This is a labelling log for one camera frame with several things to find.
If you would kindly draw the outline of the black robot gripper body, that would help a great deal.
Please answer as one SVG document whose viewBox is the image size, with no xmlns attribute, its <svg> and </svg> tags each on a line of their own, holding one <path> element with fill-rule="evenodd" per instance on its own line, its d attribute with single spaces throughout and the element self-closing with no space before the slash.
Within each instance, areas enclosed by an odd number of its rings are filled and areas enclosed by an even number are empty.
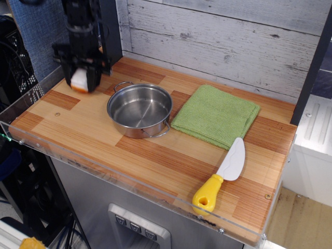
<svg viewBox="0 0 332 249">
<path fill-rule="evenodd" d="M 69 42 L 54 43 L 53 59 L 61 62 L 72 62 L 77 68 L 98 68 L 103 74 L 109 75 L 106 63 L 107 57 L 99 50 L 99 38 L 93 25 L 67 27 Z"/>
</svg>

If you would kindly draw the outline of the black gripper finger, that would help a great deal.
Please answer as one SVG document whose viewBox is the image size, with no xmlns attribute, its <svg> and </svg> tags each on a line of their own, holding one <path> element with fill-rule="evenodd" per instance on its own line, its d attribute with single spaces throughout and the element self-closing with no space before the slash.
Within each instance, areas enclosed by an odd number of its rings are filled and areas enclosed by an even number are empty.
<svg viewBox="0 0 332 249">
<path fill-rule="evenodd" d="M 71 86 L 72 77 L 74 76 L 74 74 L 77 70 L 76 64 L 74 64 L 72 62 L 61 62 L 61 67 L 63 69 L 64 78 L 66 80 L 66 83 L 69 86 Z"/>
<path fill-rule="evenodd" d="M 87 69 L 87 87 L 88 92 L 93 92 L 97 86 L 100 84 L 101 80 L 101 70 L 98 68 L 88 68 Z"/>
</svg>

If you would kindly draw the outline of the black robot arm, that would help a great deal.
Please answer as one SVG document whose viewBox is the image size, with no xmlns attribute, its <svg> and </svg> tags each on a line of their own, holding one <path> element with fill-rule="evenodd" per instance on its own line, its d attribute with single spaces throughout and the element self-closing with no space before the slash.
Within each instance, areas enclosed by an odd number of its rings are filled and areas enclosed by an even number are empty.
<svg viewBox="0 0 332 249">
<path fill-rule="evenodd" d="M 105 48 L 110 32 L 104 31 L 99 1 L 11 1 L 10 6 L 38 80 L 60 67 L 72 89 L 90 93 L 111 73 Z"/>
</svg>

